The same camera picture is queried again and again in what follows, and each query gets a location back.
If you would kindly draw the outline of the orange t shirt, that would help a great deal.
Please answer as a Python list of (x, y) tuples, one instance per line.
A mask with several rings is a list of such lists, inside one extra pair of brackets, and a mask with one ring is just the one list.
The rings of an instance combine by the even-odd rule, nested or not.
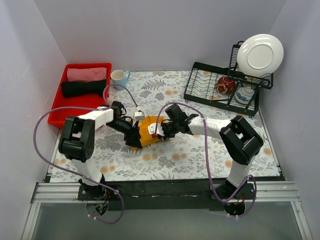
[(147, 116), (144, 120), (139, 121), (138, 127), (139, 127), (139, 134), (141, 136), (139, 140), (142, 147), (146, 147), (160, 141), (160, 139), (152, 137), (154, 130), (152, 130), (151, 133), (149, 133), (149, 129), (148, 129), (150, 125), (156, 124), (156, 120), (157, 120), (156, 115), (150, 115), (150, 116)]

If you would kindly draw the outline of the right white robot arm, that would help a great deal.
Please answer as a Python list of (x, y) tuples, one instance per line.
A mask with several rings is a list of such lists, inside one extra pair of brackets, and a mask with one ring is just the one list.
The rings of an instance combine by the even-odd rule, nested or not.
[(232, 166), (225, 183), (219, 187), (213, 186), (212, 191), (216, 199), (223, 203), (239, 198), (245, 192), (244, 185), (249, 179), (251, 164), (264, 141), (242, 116), (227, 120), (212, 119), (199, 110), (187, 115), (181, 106), (181, 103), (170, 102), (161, 108), (169, 121), (156, 123), (152, 137), (166, 140), (182, 133), (222, 140), (232, 158)]

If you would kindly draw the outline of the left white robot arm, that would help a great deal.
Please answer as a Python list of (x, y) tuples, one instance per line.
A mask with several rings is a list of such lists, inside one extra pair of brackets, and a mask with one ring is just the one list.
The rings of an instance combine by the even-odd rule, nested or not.
[(124, 105), (116, 101), (111, 105), (102, 105), (97, 109), (65, 119), (58, 150), (75, 165), (83, 176), (79, 180), (86, 194), (95, 200), (103, 199), (107, 190), (103, 185), (105, 178), (100, 173), (91, 157), (95, 148), (95, 131), (106, 125), (122, 134), (126, 145), (142, 148), (139, 121), (145, 119), (144, 112), (136, 107), (133, 118), (126, 116)]

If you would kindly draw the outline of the floral table mat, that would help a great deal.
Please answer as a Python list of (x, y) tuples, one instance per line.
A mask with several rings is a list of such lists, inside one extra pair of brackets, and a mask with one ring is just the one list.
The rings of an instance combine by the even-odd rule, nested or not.
[[(155, 116), (169, 102), (184, 102), (190, 72), (136, 71), (125, 90), (109, 89), (108, 102), (119, 101), (132, 116), (139, 105)], [(143, 149), (132, 150), (121, 133), (103, 126), (95, 133), (92, 156), (107, 181), (225, 178), (232, 167), (224, 143), (201, 135), (177, 134)]]

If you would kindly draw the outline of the light blue mug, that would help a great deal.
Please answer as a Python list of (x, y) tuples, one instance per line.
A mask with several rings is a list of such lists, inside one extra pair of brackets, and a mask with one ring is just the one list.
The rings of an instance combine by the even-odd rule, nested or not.
[(129, 71), (114, 70), (110, 74), (113, 84), (116, 84), (115, 88), (119, 91), (124, 90), (127, 85), (131, 73)]

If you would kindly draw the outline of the pink rolled t shirt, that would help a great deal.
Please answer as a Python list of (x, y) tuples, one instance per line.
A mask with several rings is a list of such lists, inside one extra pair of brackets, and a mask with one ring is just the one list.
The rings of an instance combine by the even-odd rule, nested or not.
[(101, 81), (107, 78), (107, 68), (69, 68), (67, 70), (67, 80), (69, 82), (93, 82)]

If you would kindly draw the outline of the black rolled t shirt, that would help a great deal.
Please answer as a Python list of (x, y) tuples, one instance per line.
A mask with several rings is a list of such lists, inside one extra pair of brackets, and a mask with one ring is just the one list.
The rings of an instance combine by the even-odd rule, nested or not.
[(97, 81), (65, 81), (60, 84), (62, 95), (65, 98), (78, 97), (87, 94), (97, 94), (102, 97), (106, 87), (107, 80)]

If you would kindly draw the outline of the red floral bowl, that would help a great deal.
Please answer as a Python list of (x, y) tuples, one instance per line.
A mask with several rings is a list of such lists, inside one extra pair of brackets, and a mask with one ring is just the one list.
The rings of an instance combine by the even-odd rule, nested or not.
[(221, 77), (217, 84), (216, 89), (221, 93), (225, 95), (230, 95), (236, 87), (236, 82), (234, 80), (228, 79), (227, 76)]

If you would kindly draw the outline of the white blue floral bowl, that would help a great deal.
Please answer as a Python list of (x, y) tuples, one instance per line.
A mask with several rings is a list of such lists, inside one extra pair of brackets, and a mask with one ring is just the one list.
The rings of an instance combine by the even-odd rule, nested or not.
[(252, 96), (254, 95), (255, 91), (248, 87), (239, 87), (236, 90), (235, 93), (235, 99), (244, 105), (247, 105), (250, 100), (252, 99)]

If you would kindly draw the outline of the white plate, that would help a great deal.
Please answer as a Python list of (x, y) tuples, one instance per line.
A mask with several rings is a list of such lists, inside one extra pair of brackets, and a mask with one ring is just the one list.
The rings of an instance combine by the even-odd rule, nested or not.
[(284, 58), (284, 48), (278, 38), (257, 34), (245, 40), (237, 53), (240, 71), (248, 76), (261, 77), (274, 73)]

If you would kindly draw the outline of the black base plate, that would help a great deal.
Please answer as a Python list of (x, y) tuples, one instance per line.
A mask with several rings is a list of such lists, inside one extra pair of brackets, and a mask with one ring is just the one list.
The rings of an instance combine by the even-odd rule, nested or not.
[[(232, 192), (222, 190), (226, 187), (224, 178), (213, 178), (215, 187), (218, 188), (217, 194), (222, 199), (227, 199)], [(124, 201), (125, 210), (185, 210), (185, 209), (207, 209), (210, 211), (223, 211), (224, 205), (218, 201), (209, 180), (204, 179), (182, 179), (182, 180), (139, 180), (139, 181), (109, 181), (105, 183), (117, 190)], [(88, 188), (79, 187), (78, 201), (103, 201), (105, 197), (93, 197), (88, 193)], [(245, 200), (254, 199), (253, 183), (246, 183), (238, 191), (235, 199)], [(120, 198), (116, 193), (107, 189), (106, 200), (110, 211), (120, 211), (122, 208)]]

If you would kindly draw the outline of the aluminium rail frame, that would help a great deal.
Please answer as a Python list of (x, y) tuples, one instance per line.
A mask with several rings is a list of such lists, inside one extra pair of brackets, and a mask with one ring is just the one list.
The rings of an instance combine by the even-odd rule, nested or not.
[[(300, 234), (304, 240), (312, 239), (307, 220), (305, 218), (301, 199), (293, 181), (267, 181), (259, 179), (253, 184), (255, 202), (290, 202)], [(79, 201), (79, 183), (37, 183), (31, 198), (27, 222), (22, 234), (22, 239), (30, 240), (34, 234), (36, 221), (40, 212), (41, 204), (58, 203), (89, 203), (96, 204), (98, 201)]]

